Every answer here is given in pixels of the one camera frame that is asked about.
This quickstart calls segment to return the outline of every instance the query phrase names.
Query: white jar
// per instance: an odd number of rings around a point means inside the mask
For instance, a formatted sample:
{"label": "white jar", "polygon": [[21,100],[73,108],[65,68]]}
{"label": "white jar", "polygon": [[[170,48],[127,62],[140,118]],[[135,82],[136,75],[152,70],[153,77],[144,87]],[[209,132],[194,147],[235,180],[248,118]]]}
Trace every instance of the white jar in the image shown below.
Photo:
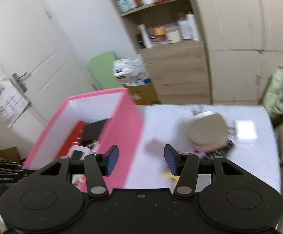
{"label": "white jar", "polygon": [[165,28],[165,35],[170,44],[181,42],[180,33],[176,25],[167,26]]}

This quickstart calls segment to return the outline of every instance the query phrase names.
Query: white table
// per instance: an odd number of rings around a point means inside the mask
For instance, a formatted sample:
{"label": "white table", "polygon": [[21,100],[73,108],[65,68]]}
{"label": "white table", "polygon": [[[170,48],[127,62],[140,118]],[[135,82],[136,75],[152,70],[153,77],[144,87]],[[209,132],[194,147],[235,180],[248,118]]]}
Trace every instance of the white table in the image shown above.
{"label": "white table", "polygon": [[[144,117],[144,130],[125,188],[173,189],[172,181],[162,176],[169,170],[164,160],[164,146],[171,144],[180,153],[192,151],[185,127],[195,110],[216,111],[230,127],[234,126],[236,120],[253,120],[258,139],[241,142],[231,135],[230,139],[235,146],[226,156],[280,192],[278,149],[272,124],[262,106],[153,105],[139,106],[139,110]],[[196,191],[201,191],[210,183],[210,175],[199,175]]]}

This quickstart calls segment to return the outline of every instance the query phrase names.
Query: shelf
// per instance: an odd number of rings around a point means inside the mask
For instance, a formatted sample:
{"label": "shelf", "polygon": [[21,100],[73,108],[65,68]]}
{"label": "shelf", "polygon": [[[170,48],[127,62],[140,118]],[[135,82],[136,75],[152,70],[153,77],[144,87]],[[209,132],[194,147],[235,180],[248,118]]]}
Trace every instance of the shelf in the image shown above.
{"label": "shelf", "polygon": [[185,47],[191,48],[200,48],[203,47],[203,41],[195,41],[195,40],[183,40],[180,43],[176,44],[162,44],[155,45],[152,48],[142,48],[138,50],[138,54],[146,54],[146,53],[157,53],[157,52],[169,52],[171,49],[178,48],[183,49]]}
{"label": "shelf", "polygon": [[120,16],[124,17],[124,16],[127,16],[129,14],[135,13],[137,11],[141,11],[141,10],[144,10],[144,9],[147,9],[147,8],[154,7],[154,6],[159,5],[159,4],[168,3],[168,2],[174,2],[174,1],[179,1],[179,0],[165,0],[165,1],[163,0],[161,2],[156,2],[156,3],[152,3],[152,4],[142,5],[140,7],[134,8],[132,10],[123,12],[123,13],[120,14]]}

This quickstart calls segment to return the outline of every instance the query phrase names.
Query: white bottle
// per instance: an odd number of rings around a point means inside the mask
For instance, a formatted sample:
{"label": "white bottle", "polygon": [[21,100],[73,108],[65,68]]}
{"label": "white bottle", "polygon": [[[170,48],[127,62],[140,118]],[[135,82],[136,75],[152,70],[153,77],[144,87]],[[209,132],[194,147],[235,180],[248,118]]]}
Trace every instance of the white bottle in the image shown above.
{"label": "white bottle", "polygon": [[180,29],[180,33],[182,35],[183,40],[191,40],[192,37],[190,35],[189,22],[185,18],[185,14],[184,13],[178,13],[177,15],[178,15],[177,24],[178,24],[178,27]]}
{"label": "white bottle", "polygon": [[190,33],[191,33],[193,40],[196,40],[196,41],[201,40],[195,15],[192,12],[188,12],[188,14],[186,15],[186,18],[189,22]]}
{"label": "white bottle", "polygon": [[145,25],[139,25],[138,27],[141,30],[141,36],[142,36],[142,40],[144,42],[145,47],[146,48],[152,48],[152,44],[151,44],[150,38],[148,36],[148,33],[146,32]]}

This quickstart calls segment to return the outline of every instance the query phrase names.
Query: pink storage box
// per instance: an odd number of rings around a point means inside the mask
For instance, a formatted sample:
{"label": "pink storage box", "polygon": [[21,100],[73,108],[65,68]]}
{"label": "pink storage box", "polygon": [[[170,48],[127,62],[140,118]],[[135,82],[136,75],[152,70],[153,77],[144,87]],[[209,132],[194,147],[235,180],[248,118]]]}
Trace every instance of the pink storage box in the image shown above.
{"label": "pink storage box", "polygon": [[[68,97],[49,121],[31,149],[24,169],[40,169],[52,162],[77,122],[95,122],[110,118],[100,136],[98,151],[105,153],[112,145],[119,147],[119,159],[106,185],[123,188],[143,127],[142,116],[126,88],[108,89]],[[81,187],[86,191],[86,184]]]}

